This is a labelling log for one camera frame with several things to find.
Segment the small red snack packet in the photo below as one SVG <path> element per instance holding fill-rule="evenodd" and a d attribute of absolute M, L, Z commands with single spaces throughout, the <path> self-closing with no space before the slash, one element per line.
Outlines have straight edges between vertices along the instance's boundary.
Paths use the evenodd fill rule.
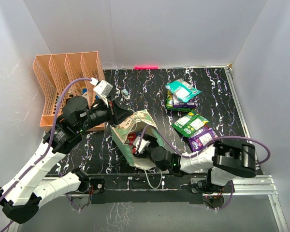
<path fill-rule="evenodd" d="M 136 136 L 136 133 L 135 133 L 135 132 L 134 132 L 134 133 L 130 133 L 130 134 L 128 134 L 125 143 L 128 144 L 128 145 L 133 145 L 133 143 L 134 143 L 136 137 L 137 137 L 137 136 Z"/>

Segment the green illustrated paper bag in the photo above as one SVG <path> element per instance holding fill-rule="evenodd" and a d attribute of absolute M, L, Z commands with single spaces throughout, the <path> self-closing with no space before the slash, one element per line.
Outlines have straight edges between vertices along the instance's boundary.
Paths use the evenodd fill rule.
<path fill-rule="evenodd" d="M 112 139 L 129 166 L 144 171 L 148 185 L 152 189 L 158 189 L 162 183 L 162 174 L 160 174 L 158 186 L 152 186 L 147 172 L 153 169 L 155 164 L 145 154 L 145 149 L 153 143 L 145 136 L 152 136 L 158 145 L 164 147 L 162 137 L 154 130 L 158 127 L 147 110 L 135 112 L 129 109 L 129 111 L 132 113 L 131 116 L 121 124 L 111 127 Z"/>

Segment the orange green Fox's bag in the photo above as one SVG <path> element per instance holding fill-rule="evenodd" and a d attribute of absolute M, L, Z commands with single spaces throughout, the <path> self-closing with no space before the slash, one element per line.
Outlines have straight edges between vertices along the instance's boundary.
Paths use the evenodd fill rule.
<path fill-rule="evenodd" d="M 172 127 L 184 137 L 190 138 L 193 134 L 205 126 L 209 121 L 196 110 L 191 110 L 185 116 L 179 118 Z"/>

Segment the green Fox's candy bag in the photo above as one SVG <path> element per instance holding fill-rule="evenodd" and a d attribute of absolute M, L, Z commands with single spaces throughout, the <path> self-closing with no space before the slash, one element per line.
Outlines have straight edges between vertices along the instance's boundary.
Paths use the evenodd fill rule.
<path fill-rule="evenodd" d="M 190 108 L 173 108 L 173 107 L 167 107 L 166 108 L 169 111 L 179 111 L 179 112 L 190 112 L 192 109 Z"/>

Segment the purple Fox's candy bag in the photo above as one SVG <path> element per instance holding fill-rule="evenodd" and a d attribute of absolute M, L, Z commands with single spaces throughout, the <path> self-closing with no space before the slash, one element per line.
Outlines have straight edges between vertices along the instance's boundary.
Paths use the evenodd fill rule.
<path fill-rule="evenodd" d="M 183 102 L 173 95 L 173 107 L 194 109 L 196 107 L 196 103 L 193 98 L 188 100 L 187 102 Z"/>

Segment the teal white candy bag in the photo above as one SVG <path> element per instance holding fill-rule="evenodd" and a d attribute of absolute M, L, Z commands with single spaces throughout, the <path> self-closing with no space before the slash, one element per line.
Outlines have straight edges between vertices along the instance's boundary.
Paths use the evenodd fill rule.
<path fill-rule="evenodd" d="M 200 90 L 193 87 L 191 84 L 183 79 L 177 79 L 171 83 L 166 84 L 166 89 L 175 95 L 180 101 L 187 103 L 201 93 Z"/>

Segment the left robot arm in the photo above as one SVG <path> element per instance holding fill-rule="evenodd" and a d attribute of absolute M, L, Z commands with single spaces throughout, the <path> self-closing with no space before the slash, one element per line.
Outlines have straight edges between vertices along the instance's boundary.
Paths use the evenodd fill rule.
<path fill-rule="evenodd" d="M 46 133 L 21 171 L 0 187 L 0 205 L 5 216 L 23 224 L 53 199 L 72 191 L 87 192 L 90 177 L 80 168 L 42 186 L 39 183 L 82 141 L 83 132 L 104 122 L 117 126 L 132 114 L 131 110 L 117 105 L 110 97 L 106 101 L 96 99 L 92 105 L 83 96 L 68 99 L 62 114 L 56 119 L 55 128 Z"/>

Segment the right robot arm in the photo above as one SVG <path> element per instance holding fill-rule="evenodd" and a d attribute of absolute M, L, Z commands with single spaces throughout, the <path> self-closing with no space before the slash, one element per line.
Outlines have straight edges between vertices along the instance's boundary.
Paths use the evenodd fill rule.
<path fill-rule="evenodd" d="M 174 176 L 207 173 L 206 179 L 191 183 L 191 188 L 199 193 L 221 192 L 236 177 L 256 176 L 255 146 L 239 139 L 219 139 L 196 154 L 180 157 L 160 146 L 152 136 L 137 137 L 132 153 L 149 158 L 161 171 Z"/>

